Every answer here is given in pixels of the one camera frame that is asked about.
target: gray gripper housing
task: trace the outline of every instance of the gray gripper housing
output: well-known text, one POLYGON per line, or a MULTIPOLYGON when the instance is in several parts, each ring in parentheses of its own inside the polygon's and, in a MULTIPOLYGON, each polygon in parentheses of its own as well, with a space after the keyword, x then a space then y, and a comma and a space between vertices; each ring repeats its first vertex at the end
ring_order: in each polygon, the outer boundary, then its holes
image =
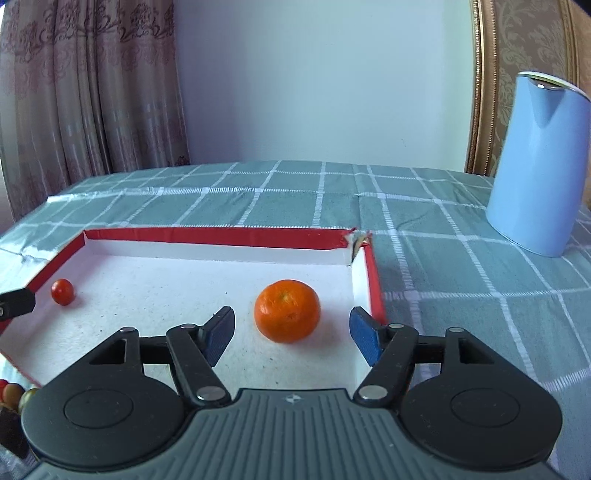
POLYGON ((27 480, 560 480, 544 463, 474 472, 410 441, 392 414, 345 390, 242 390, 201 410, 165 452, 130 468, 73 472, 42 462, 27 480))

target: blue kettle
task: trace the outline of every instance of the blue kettle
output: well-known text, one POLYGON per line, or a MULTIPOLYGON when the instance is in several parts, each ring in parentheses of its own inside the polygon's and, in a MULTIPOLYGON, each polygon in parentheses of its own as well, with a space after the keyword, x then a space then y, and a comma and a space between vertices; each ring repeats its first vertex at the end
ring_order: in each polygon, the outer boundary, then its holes
POLYGON ((559 257, 583 196, 591 102, 575 85, 545 73, 518 73, 516 83, 486 218, 520 247, 559 257))

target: table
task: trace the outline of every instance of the table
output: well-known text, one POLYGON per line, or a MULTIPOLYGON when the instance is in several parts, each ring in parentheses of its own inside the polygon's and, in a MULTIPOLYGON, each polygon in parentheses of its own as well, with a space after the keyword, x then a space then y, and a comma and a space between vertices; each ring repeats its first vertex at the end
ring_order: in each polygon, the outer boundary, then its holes
MULTIPOLYGON (((491 179, 320 162, 204 164, 93 177, 0 239, 0 291, 24 286, 84 228, 285 226, 371 231, 389 319, 421 334, 463 326, 558 399, 551 456, 591 477, 591 213, 561 258, 523 251, 485 219, 491 179)), ((415 381, 437 374, 424 365, 415 381)), ((3 377, 18 379, 6 366, 3 377)))

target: green checkered tablecloth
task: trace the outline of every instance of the green checkered tablecloth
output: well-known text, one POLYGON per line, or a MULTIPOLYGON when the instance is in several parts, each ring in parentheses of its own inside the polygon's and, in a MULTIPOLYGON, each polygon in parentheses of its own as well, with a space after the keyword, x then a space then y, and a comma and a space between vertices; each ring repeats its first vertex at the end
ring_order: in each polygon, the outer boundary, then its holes
MULTIPOLYGON (((84 228, 285 226, 372 231, 389 318, 420 333, 469 329, 556 396, 564 426, 551 462, 591 477, 591 214, 562 258, 489 226, 489 179, 333 163, 205 164, 87 179, 0 239, 0 291, 24 286, 84 228)), ((436 374, 433 365, 420 378, 436 374)), ((5 368, 4 376, 14 375, 5 368)))

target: kettle spout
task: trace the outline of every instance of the kettle spout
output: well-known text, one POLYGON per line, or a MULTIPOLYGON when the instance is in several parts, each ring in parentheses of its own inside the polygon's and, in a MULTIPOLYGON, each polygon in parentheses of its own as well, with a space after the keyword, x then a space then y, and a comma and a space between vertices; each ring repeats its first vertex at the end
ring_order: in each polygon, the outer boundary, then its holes
POLYGON ((564 88, 530 78, 529 91, 534 118, 539 127, 548 125, 564 96, 564 88))

